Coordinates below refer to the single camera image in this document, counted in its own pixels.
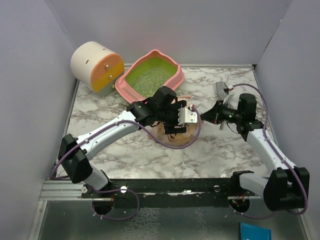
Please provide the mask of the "cat litter bag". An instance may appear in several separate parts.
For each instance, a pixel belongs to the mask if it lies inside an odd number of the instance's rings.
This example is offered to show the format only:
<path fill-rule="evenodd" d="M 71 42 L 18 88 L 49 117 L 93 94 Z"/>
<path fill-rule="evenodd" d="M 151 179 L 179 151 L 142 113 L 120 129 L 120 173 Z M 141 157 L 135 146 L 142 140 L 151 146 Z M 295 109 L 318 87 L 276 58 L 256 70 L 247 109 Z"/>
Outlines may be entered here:
<path fill-rule="evenodd" d="M 176 97 L 177 101 L 186 101 L 186 108 L 190 108 L 192 106 L 191 95 L 178 95 Z M 185 125 L 186 132 L 184 133 L 175 133 L 175 134 L 165 134 L 165 128 L 163 122 L 155 122 L 155 124 L 159 123 L 157 126 L 150 128 L 150 132 L 154 137 L 156 137 L 160 142 L 173 146 L 173 147 L 183 147 L 190 142 L 196 139 L 196 135 L 199 129 L 199 122 L 195 124 Z"/>

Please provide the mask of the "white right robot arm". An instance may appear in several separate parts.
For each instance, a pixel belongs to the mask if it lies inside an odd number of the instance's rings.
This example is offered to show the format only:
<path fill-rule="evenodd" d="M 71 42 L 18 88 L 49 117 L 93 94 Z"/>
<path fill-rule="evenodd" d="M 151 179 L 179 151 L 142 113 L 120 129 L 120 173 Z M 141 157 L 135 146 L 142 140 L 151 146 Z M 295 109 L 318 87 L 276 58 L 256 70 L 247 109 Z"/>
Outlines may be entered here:
<path fill-rule="evenodd" d="M 247 190 L 258 195 L 272 212 L 301 209 L 303 214 L 308 207 L 310 173 L 284 156 L 270 139 L 263 123 L 257 120 L 256 108 L 256 97 L 242 93 L 236 109 L 218 100 L 200 116 L 203 121 L 216 125 L 222 122 L 235 124 L 237 133 L 253 148 L 270 173 L 268 178 L 263 178 L 252 171 L 234 172 L 229 189 L 236 196 Z"/>

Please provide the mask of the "bag sealing clip strip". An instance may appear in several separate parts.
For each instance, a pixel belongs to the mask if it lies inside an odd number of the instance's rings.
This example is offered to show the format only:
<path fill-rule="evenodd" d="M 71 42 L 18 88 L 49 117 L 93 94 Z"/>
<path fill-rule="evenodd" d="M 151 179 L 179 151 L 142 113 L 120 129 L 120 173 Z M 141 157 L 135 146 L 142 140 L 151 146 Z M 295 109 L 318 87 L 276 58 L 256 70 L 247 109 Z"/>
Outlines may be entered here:
<path fill-rule="evenodd" d="M 222 123 L 220 124 L 220 126 L 219 126 L 219 130 L 223 130 L 223 129 L 224 129 L 224 126 L 225 126 L 225 123 L 222 122 Z"/>

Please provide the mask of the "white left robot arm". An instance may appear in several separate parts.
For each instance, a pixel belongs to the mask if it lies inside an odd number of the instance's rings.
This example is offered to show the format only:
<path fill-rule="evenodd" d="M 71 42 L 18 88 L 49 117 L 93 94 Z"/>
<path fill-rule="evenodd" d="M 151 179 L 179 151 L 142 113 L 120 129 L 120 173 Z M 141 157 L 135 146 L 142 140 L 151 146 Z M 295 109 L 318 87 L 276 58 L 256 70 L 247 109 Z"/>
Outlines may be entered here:
<path fill-rule="evenodd" d="M 134 101 L 117 117 L 86 134 L 74 137 L 65 135 L 60 143 L 58 163 L 72 183 L 86 183 L 97 196 L 106 197 L 111 190 L 109 178 L 92 166 L 90 161 L 103 149 L 117 140 L 145 130 L 147 126 L 163 124 L 167 135 L 185 133 L 187 125 L 198 121 L 197 114 L 186 100 L 179 100 L 167 86 L 160 87 L 153 96 Z"/>

